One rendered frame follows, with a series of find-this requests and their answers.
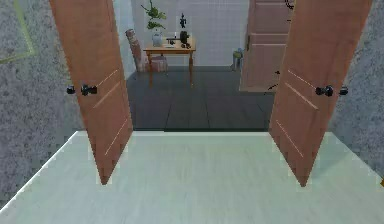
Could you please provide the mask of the brown wooden dining table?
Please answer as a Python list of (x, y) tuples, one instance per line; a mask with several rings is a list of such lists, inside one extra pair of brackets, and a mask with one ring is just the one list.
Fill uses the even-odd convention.
[(194, 66), (194, 59), (193, 54), (196, 51), (196, 40), (193, 37), (189, 37), (187, 39), (187, 43), (185, 47), (182, 47), (183, 43), (178, 39), (175, 38), (175, 44), (172, 47), (167, 46), (168, 38), (162, 39), (162, 45), (160, 47), (154, 47), (151, 45), (148, 45), (144, 48), (144, 52), (148, 59), (148, 66), (149, 66), (149, 74), (150, 74), (150, 81), (149, 84), (153, 83), (153, 62), (154, 62), (154, 56), (155, 55), (188, 55), (189, 56), (189, 62), (188, 62), (188, 69), (189, 69), (189, 83), (190, 86), (193, 86), (193, 66)]

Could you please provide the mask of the red patterned chair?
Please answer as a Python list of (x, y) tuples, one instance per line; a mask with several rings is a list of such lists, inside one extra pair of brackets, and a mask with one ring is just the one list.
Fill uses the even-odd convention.
[(136, 70), (138, 72), (149, 72), (150, 70), (152, 70), (153, 72), (168, 71), (167, 59), (163, 55), (152, 56), (152, 64), (149, 64), (148, 57), (146, 53), (141, 49), (140, 42), (137, 39), (137, 36), (133, 29), (128, 29), (125, 32), (125, 35), (128, 39)]

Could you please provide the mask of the green house plant white pot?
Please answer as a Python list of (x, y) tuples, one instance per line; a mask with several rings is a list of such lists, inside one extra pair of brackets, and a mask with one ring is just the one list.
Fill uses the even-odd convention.
[(148, 7), (142, 6), (142, 8), (148, 16), (146, 28), (152, 32), (152, 44), (154, 47), (161, 47), (163, 43), (162, 30), (164, 29), (161, 21), (165, 20), (167, 16), (153, 5), (152, 0), (149, 0)]

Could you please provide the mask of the brown panelled room door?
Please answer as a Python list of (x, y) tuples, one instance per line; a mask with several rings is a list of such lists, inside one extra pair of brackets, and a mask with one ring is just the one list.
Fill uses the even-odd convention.
[(249, 0), (239, 90), (275, 92), (295, 0)]

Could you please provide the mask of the brown wooden room door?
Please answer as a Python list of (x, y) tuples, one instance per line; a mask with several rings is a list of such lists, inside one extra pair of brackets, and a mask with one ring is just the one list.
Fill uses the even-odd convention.
[[(113, 0), (49, 0), (100, 182), (133, 132)], [(83, 96), (81, 86), (96, 86)]]
[[(374, 0), (295, 0), (269, 133), (306, 186)], [(331, 85), (331, 97), (317, 87)]]

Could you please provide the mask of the green framed wall picture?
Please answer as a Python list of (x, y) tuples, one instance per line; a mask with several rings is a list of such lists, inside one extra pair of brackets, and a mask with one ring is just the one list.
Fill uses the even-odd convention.
[(20, 0), (0, 0), (0, 64), (34, 53)]

